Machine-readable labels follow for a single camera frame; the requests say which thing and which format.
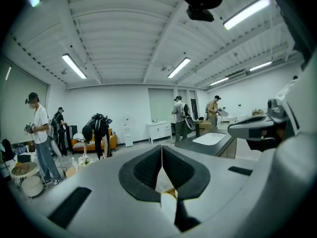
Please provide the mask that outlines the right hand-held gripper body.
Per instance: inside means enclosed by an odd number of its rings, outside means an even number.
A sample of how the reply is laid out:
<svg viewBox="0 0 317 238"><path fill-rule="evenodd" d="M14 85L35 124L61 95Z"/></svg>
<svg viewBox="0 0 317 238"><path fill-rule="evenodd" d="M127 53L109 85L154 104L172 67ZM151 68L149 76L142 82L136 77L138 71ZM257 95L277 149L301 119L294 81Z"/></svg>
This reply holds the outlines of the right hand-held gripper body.
<svg viewBox="0 0 317 238"><path fill-rule="evenodd" d="M268 116L283 140L317 131L317 59L312 58L298 79L268 101Z"/></svg>

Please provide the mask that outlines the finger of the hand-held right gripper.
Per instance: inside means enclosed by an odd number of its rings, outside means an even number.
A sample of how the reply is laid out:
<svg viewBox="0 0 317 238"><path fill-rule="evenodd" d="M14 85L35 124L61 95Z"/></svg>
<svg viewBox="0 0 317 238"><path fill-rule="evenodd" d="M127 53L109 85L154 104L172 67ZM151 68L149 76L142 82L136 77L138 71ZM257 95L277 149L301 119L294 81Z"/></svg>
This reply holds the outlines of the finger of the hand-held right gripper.
<svg viewBox="0 0 317 238"><path fill-rule="evenodd" d="M272 121L258 122L238 122L228 127L228 133L236 138L246 139L250 141L276 140L277 138L268 137L261 138L261 132L264 129L274 128Z"/></svg>
<svg viewBox="0 0 317 238"><path fill-rule="evenodd" d="M245 119L242 119L239 122L258 122L258 121L263 121L266 118L267 118L266 115L251 116L251 117L247 117Z"/></svg>

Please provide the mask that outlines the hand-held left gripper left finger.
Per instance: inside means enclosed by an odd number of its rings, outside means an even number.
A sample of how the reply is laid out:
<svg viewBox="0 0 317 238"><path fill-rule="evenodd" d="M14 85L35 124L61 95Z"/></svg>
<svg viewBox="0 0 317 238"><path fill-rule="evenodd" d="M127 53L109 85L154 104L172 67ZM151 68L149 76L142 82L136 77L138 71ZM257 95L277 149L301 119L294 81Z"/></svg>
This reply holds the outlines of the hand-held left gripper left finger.
<svg viewBox="0 0 317 238"><path fill-rule="evenodd" d="M174 238L156 191L161 155L158 145L96 161L23 211L50 238Z"/></svg>

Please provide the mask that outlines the person's right hand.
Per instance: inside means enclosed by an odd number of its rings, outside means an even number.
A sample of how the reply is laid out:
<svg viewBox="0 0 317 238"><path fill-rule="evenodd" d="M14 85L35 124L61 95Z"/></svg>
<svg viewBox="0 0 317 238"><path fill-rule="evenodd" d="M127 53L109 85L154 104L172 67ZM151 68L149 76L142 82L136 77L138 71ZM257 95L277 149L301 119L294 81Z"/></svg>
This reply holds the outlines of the person's right hand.
<svg viewBox="0 0 317 238"><path fill-rule="evenodd" d="M285 133L285 129L282 127L277 127L277 128L269 128L269 129L264 129L261 132L261 138L268 138L268 137L274 137L274 138L279 138L283 139Z"/></svg>

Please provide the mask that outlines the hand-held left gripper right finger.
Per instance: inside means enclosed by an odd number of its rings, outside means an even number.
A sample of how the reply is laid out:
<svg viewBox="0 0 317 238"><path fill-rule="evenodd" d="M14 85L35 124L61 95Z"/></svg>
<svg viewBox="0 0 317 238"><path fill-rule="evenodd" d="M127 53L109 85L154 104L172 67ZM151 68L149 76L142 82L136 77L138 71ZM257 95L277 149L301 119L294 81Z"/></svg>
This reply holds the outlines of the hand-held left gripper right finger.
<svg viewBox="0 0 317 238"><path fill-rule="evenodd" d="M184 215L191 219L189 232L238 232L249 209L237 202L257 161L227 159L175 147L162 147L162 165L178 192Z"/></svg>

